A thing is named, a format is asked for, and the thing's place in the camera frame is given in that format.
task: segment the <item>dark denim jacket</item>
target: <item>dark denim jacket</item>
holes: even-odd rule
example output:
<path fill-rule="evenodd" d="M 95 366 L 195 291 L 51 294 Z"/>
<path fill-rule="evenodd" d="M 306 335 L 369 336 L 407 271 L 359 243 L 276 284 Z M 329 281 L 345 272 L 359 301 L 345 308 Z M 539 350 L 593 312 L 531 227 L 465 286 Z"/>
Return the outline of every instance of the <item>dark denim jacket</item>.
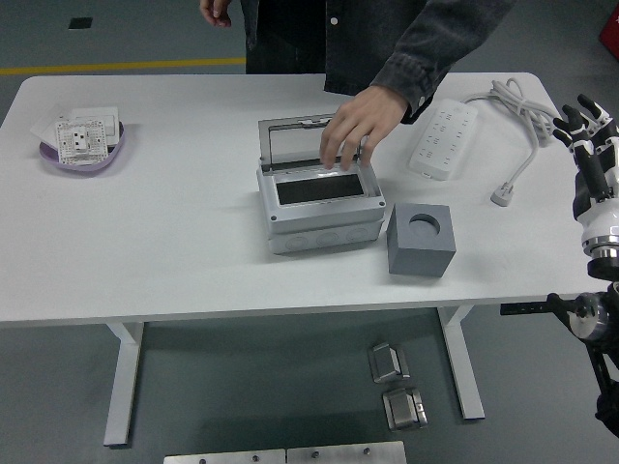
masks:
<path fill-rule="evenodd" d="M 249 49 L 258 1 L 241 0 Z M 383 85 L 406 97 L 412 116 L 515 2 L 327 0 L 325 90 L 356 95 L 370 84 Z"/>

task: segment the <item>jacket sleeve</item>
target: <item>jacket sleeve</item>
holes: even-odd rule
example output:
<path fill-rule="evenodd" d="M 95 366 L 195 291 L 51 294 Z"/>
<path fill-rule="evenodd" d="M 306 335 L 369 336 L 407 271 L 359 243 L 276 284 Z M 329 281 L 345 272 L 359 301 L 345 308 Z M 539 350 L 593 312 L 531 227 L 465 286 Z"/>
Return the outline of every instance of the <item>jacket sleeve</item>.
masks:
<path fill-rule="evenodd" d="M 403 123 L 427 107 L 452 65 L 484 43 L 516 0 L 429 0 L 371 82 L 403 95 Z"/>

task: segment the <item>plug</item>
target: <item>plug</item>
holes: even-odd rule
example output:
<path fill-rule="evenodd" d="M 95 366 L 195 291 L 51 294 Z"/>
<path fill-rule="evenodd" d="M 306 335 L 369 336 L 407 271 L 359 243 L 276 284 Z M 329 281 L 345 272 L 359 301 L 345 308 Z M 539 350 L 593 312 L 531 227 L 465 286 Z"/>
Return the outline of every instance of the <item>plug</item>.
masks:
<path fill-rule="evenodd" d="M 508 206 L 512 201 L 513 195 L 514 186 L 506 182 L 494 191 L 494 193 L 490 197 L 490 200 L 492 200 L 493 203 L 496 203 L 499 206 Z"/>

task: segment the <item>yellow floor line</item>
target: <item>yellow floor line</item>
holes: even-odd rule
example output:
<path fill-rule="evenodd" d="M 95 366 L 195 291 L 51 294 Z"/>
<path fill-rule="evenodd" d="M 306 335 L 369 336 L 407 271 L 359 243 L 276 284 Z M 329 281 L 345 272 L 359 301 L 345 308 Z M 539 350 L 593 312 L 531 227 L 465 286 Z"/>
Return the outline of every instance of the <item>yellow floor line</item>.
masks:
<path fill-rule="evenodd" d="M 245 58 L 205 58 L 197 60 L 134 61 L 129 63 L 0 68 L 0 75 L 87 73 L 92 71 L 144 70 L 149 68 L 188 68 L 226 65 L 245 65 Z"/>

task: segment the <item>robotic arm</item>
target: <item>robotic arm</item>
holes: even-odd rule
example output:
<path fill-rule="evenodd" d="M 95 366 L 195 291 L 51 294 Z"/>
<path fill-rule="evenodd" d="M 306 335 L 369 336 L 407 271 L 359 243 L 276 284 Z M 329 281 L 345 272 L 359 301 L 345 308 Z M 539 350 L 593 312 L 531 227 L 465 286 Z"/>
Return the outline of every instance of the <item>robotic arm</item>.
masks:
<path fill-rule="evenodd" d="M 605 292 L 583 293 L 574 301 L 556 294 L 545 302 L 502 304 L 501 314 L 552 312 L 584 343 L 600 386 L 596 418 L 619 438 L 619 383 L 604 360 L 619 366 L 619 130 L 597 103 L 578 96 L 592 117 L 565 105 L 567 121 L 555 119 L 553 135 L 574 155 L 574 219 L 582 224 L 582 248 L 591 277 L 612 282 Z"/>
<path fill-rule="evenodd" d="M 591 261 L 591 277 L 619 280 L 619 134 L 614 120 L 584 95 L 578 101 L 593 115 L 588 118 L 565 105 L 568 121 L 555 119 L 554 136 L 574 155 L 574 219 L 582 224 L 582 247 Z"/>

